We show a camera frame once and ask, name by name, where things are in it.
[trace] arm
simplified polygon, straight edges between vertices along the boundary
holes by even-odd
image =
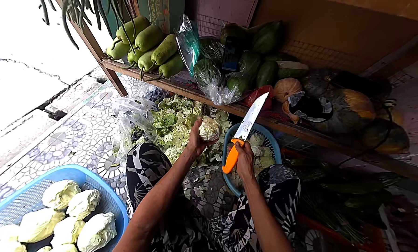
[[[217,141],[205,142],[200,138],[198,128],[201,122],[201,118],[195,122],[184,151],[170,170],[142,199],[113,252],[137,252],[148,249],[159,222],[170,207],[190,166],[206,146]]]
[[[268,208],[259,184],[254,177],[252,167],[254,153],[251,150],[249,142],[244,147],[238,143],[235,144],[238,150],[237,172],[243,181],[246,191],[246,197],[249,202],[254,228],[257,231],[257,237],[263,251],[285,251],[292,252],[290,245],[282,227],[278,224],[273,214]]]

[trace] orange knife handle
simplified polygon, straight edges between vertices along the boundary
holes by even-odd
[[[235,149],[235,143],[238,142],[240,146],[245,145],[245,141],[236,138],[233,138],[231,142],[234,143],[234,146],[229,152],[228,158],[226,159],[226,164],[223,165],[223,172],[226,174],[230,173],[231,170],[234,168],[235,164],[237,163],[238,151]]]

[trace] basket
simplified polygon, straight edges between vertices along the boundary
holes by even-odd
[[[228,130],[228,132],[226,132],[225,143],[223,145],[222,165],[226,164],[228,144],[231,142],[230,139],[234,137],[235,132],[237,132],[238,127],[240,127],[240,123],[235,124]],[[279,144],[277,144],[277,141],[271,134],[271,132],[265,129],[265,127],[263,127],[262,125],[254,123],[249,134],[254,133],[261,133],[265,136],[265,142],[263,143],[263,145],[271,148],[271,151],[273,152],[273,158],[276,161],[276,164],[281,164],[282,156],[280,155]],[[234,183],[232,183],[231,179],[228,177],[226,173],[223,173],[223,178],[225,179],[226,184],[228,184],[229,189],[235,194],[235,196],[240,197],[242,195],[242,192],[240,192],[240,190],[234,185]]]
[[[104,180],[76,164],[58,166],[3,200],[0,203],[0,226],[19,224],[24,214],[45,208],[41,202],[44,191],[54,182],[64,179],[76,181],[82,190],[97,189],[100,192],[99,205],[84,221],[88,221],[92,216],[100,213],[112,212],[114,214],[117,235],[97,252],[112,251],[128,225],[126,206]],[[53,235],[37,243],[27,243],[27,252],[34,252],[50,245],[52,238]]]

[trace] black and white patterned fabric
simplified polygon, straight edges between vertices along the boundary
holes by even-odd
[[[128,152],[128,213],[133,215],[145,195],[170,169],[165,154],[152,143],[134,146]],[[259,185],[268,207],[291,241],[301,184],[295,172],[281,164],[264,169]],[[204,218],[179,189],[161,222],[149,251],[155,252],[259,252],[248,200],[239,199],[237,210],[228,215]]]

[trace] mosaic tile floor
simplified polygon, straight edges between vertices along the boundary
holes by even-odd
[[[120,76],[130,95],[136,95],[141,81]],[[47,137],[15,161],[13,165],[0,170],[0,202],[37,176],[64,164],[78,164],[101,176],[126,202],[125,171],[117,165],[112,155],[113,129],[117,118],[111,101],[120,97],[111,83],[106,82],[94,94],[77,106],[72,113],[61,119]],[[201,178],[210,173],[209,181]],[[236,197],[226,193],[227,188],[220,169],[192,169],[183,183],[192,202],[206,217],[225,214],[237,202]],[[205,186],[207,191],[197,197],[194,187]]]

